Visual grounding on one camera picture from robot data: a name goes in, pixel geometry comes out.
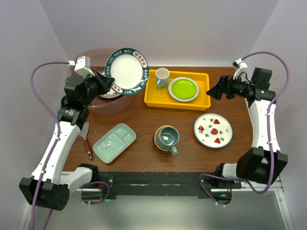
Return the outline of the blue floral pattern plate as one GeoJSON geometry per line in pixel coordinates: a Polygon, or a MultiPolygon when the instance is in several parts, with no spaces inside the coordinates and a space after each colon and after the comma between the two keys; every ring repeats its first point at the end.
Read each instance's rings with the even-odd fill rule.
{"type": "Polygon", "coordinates": [[[101,94],[99,95],[101,98],[105,98],[105,99],[114,99],[117,98],[119,96],[121,96],[120,93],[114,91],[112,88],[110,89],[109,92],[105,93],[105,94],[101,94]]]}

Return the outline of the teal rim lettered plate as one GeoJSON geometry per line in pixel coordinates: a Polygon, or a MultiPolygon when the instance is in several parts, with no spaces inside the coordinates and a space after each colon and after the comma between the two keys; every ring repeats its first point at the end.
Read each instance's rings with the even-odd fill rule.
{"type": "Polygon", "coordinates": [[[115,92],[124,96],[135,95],[147,84],[149,65],[140,51],[121,48],[107,59],[105,76],[114,79],[111,88],[115,92]]]}

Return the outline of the strawberry pattern white plate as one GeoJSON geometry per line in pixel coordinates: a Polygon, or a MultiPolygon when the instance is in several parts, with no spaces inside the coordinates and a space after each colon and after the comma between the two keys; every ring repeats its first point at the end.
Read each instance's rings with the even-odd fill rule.
{"type": "Polygon", "coordinates": [[[194,136],[202,145],[218,149],[230,143],[233,130],[223,116],[206,113],[196,119],[193,126],[194,136]]]}

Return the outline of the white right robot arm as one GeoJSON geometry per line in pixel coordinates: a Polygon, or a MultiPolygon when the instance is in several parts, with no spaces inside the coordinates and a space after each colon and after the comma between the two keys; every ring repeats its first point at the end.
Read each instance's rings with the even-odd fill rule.
{"type": "Polygon", "coordinates": [[[225,188],[231,179],[253,181],[271,185],[288,163],[288,156],[281,153],[276,138],[274,112],[276,93],[269,90],[272,71],[255,68],[251,82],[233,75],[222,76],[207,95],[220,100],[236,96],[246,100],[253,129],[252,147],[236,164],[222,163],[216,169],[214,184],[225,188]]]}

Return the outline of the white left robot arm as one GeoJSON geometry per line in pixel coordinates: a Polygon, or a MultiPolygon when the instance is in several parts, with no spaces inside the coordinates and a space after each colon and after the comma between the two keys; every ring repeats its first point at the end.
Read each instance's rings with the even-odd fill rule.
{"type": "Polygon", "coordinates": [[[114,78],[98,71],[86,77],[75,74],[66,79],[55,133],[40,164],[29,178],[23,177],[19,183],[22,194],[33,207],[61,211],[77,189],[84,185],[94,188],[99,184],[97,166],[82,163],[66,176],[62,175],[62,170],[75,139],[84,128],[89,104],[96,96],[109,92],[113,82],[114,78]]]}

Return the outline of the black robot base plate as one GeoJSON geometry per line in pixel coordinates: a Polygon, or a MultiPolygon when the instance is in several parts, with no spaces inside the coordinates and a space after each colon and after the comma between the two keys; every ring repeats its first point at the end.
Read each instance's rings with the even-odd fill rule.
{"type": "Polygon", "coordinates": [[[217,201],[228,204],[232,193],[242,188],[241,183],[223,181],[201,172],[99,172],[105,185],[81,187],[84,201],[101,198],[116,199],[118,196],[196,196],[206,199],[210,193],[217,201]]]}

